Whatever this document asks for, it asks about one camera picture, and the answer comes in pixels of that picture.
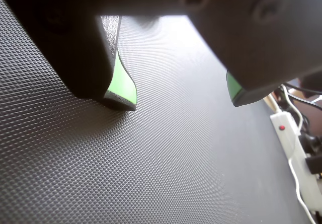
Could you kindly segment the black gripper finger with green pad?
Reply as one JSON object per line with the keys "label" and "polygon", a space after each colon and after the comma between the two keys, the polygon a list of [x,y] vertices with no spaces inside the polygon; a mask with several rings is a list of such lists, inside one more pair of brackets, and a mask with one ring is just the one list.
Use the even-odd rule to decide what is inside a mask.
{"label": "black gripper finger with green pad", "polygon": [[118,51],[121,16],[97,13],[93,0],[5,1],[76,97],[136,109],[136,85]]}
{"label": "black gripper finger with green pad", "polygon": [[186,0],[186,8],[251,102],[321,71],[321,0]]}

